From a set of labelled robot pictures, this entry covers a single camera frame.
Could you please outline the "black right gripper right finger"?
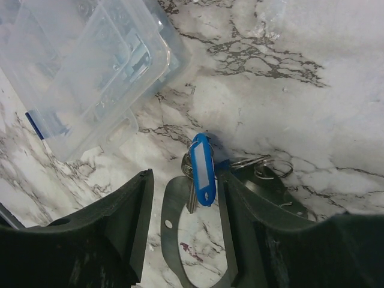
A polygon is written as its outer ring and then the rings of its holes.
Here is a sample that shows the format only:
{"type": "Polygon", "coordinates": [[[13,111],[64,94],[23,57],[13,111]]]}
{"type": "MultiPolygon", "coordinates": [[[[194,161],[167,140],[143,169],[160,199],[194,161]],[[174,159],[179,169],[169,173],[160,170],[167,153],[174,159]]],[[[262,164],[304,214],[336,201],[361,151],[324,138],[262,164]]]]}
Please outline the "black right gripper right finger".
{"type": "Polygon", "coordinates": [[[382,287],[383,216],[345,212],[313,222],[218,177],[231,287],[382,287]]]}

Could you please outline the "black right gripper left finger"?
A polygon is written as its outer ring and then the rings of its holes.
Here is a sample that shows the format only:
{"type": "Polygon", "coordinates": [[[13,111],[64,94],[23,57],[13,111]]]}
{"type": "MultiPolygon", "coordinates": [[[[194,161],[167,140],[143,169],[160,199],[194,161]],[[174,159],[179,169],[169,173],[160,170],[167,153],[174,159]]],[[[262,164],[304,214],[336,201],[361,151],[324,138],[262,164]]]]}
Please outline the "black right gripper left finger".
{"type": "Polygon", "coordinates": [[[152,170],[47,226],[1,208],[2,287],[133,287],[140,283],[154,195],[152,170]]]}

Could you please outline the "split keyring five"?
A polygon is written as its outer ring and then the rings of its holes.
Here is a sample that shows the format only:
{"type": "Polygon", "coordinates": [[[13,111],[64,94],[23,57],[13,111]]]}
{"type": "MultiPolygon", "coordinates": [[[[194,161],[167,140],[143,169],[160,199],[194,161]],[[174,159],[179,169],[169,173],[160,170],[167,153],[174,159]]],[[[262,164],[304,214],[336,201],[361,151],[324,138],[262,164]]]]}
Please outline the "split keyring five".
{"type": "Polygon", "coordinates": [[[270,157],[267,156],[260,156],[255,158],[245,158],[245,157],[238,157],[238,158],[231,158],[229,160],[230,168],[231,169],[243,169],[247,166],[252,166],[255,164],[266,162],[270,159],[270,157]]]}

